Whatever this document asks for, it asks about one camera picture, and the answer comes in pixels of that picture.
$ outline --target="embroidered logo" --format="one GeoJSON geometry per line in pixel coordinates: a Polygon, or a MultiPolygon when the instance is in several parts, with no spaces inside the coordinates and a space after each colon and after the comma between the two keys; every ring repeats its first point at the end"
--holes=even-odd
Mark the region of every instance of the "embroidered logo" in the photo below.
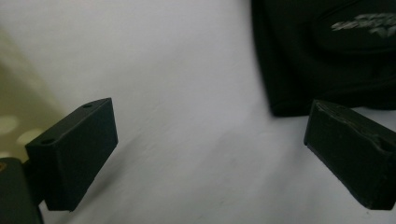
{"type": "Polygon", "coordinates": [[[339,21],[332,25],[333,31],[369,28],[370,34],[377,34],[382,38],[396,35],[396,13],[362,14],[354,21],[339,21]]]}

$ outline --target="black pouch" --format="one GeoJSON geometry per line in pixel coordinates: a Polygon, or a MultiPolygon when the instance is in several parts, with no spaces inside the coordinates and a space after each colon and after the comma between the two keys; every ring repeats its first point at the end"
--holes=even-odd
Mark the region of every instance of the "black pouch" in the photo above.
{"type": "Polygon", "coordinates": [[[313,99],[395,108],[393,0],[251,3],[258,60],[274,115],[307,115],[313,99]]]}

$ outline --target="white tablecloth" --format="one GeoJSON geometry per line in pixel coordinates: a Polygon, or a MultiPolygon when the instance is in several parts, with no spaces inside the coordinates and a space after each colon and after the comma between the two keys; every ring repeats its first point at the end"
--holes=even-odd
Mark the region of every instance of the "white tablecloth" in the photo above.
{"type": "Polygon", "coordinates": [[[307,117],[269,113],[249,1],[13,0],[0,25],[65,112],[113,99],[118,147],[76,211],[41,204],[48,224],[396,222],[304,146],[307,117]]]}

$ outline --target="black fabric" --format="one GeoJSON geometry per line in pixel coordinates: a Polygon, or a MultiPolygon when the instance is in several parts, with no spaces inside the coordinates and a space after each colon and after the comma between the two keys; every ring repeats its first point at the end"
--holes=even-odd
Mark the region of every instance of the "black fabric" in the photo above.
{"type": "Polygon", "coordinates": [[[252,16],[274,115],[307,115],[313,99],[395,104],[393,0],[252,0],[252,16]]]}

